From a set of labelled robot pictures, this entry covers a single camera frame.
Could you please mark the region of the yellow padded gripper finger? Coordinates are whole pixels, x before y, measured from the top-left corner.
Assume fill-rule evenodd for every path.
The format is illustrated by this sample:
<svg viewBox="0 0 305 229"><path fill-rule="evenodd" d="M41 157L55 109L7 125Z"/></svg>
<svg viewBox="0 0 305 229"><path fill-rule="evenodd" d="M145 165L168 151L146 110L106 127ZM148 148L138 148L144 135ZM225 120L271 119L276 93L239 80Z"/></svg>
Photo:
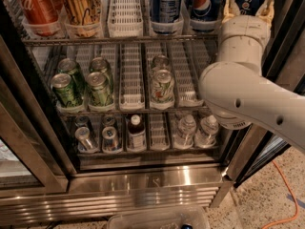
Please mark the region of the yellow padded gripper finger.
<svg viewBox="0 0 305 229"><path fill-rule="evenodd" d="M240 9L236 4L235 0L226 0L225 6L223 8L223 19L222 23L226 23L229 20L240 15Z"/></svg>
<svg viewBox="0 0 305 229"><path fill-rule="evenodd" d="M255 16L267 23L268 27L272 26L275 16L275 0L264 0L263 4L257 10Z"/></svg>

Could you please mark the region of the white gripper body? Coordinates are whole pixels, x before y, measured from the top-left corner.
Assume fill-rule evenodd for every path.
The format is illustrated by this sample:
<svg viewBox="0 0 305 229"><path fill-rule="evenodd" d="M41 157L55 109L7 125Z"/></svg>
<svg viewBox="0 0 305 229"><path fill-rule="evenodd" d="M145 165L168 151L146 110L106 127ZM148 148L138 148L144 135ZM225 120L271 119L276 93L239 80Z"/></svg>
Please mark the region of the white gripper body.
<svg viewBox="0 0 305 229"><path fill-rule="evenodd" d="M221 25L216 60L241 64L261 76L270 36L271 26L261 18L238 15Z"/></svg>

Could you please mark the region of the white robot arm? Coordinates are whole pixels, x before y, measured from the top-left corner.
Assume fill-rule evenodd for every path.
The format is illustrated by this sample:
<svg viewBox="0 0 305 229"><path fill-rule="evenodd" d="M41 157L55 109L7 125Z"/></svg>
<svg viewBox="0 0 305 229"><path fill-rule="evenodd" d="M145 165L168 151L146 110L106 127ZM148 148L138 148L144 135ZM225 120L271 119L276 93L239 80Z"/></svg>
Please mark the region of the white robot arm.
<svg viewBox="0 0 305 229"><path fill-rule="evenodd" d="M275 0L243 15L226 0L215 62L199 77L199 94L218 123L230 130L256 124L305 152L305 97L262 76L262 55L271 36Z"/></svg>

